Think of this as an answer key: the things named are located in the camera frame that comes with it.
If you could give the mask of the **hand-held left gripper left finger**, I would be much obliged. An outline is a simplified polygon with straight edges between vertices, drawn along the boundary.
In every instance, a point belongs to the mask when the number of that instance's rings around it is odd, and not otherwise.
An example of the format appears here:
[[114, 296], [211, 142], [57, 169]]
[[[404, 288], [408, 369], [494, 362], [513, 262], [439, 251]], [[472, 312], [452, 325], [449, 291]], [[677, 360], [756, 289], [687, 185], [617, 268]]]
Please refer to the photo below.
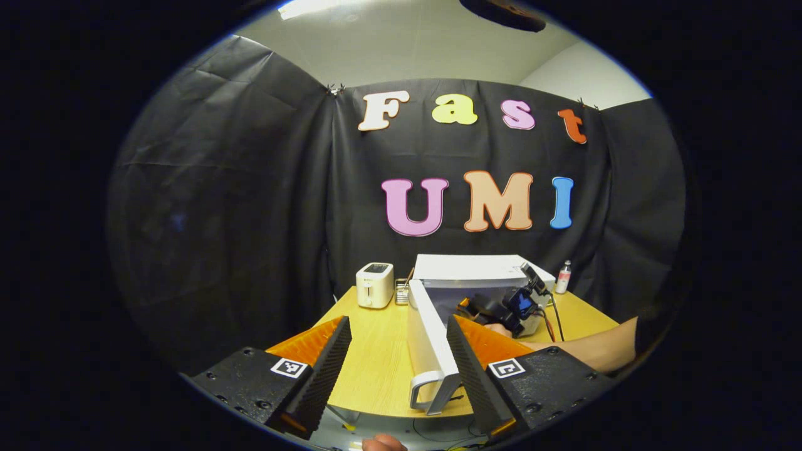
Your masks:
[[341, 315], [267, 350], [245, 346], [190, 380], [241, 416], [308, 440], [351, 342], [350, 319]]

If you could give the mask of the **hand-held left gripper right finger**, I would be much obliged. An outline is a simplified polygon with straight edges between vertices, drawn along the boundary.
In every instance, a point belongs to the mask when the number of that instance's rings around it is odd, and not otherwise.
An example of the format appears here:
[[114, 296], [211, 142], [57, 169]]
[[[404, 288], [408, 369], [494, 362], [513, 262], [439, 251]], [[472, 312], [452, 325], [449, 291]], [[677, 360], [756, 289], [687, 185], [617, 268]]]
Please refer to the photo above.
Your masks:
[[446, 336], [489, 443], [539, 433], [618, 385], [558, 346], [533, 351], [459, 315], [450, 317]]

